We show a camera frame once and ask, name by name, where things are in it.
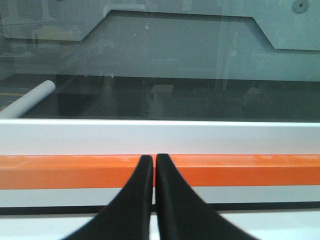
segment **white cylinder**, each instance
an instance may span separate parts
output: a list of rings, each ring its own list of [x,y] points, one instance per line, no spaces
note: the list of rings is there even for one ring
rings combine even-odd
[[[0,119],[15,119],[21,117],[49,96],[55,89],[56,86],[52,81],[44,81],[0,111]]]

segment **white pipe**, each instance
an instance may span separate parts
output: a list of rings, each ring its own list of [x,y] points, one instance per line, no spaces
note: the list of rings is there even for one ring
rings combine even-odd
[[[49,96],[55,89],[56,86],[52,81],[44,81],[0,111],[0,119],[15,119],[21,117]]]

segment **glass panel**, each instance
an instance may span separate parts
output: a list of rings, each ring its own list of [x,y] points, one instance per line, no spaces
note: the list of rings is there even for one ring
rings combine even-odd
[[[0,108],[22,118],[320,121],[320,2],[0,0]]]

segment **black stripe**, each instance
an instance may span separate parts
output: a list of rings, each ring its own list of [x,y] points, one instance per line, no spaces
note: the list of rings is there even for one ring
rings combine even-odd
[[[304,202],[255,202],[255,203],[210,203],[217,211],[232,210],[289,210],[320,209],[320,201]],[[44,207],[0,207],[0,215],[49,215],[49,214],[96,214],[100,206],[44,206]]]

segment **orange rail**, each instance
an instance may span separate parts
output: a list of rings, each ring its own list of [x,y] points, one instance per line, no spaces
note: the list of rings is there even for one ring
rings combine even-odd
[[[120,188],[139,158],[140,155],[0,156],[0,190]],[[320,185],[320,155],[171,158],[191,186]]]

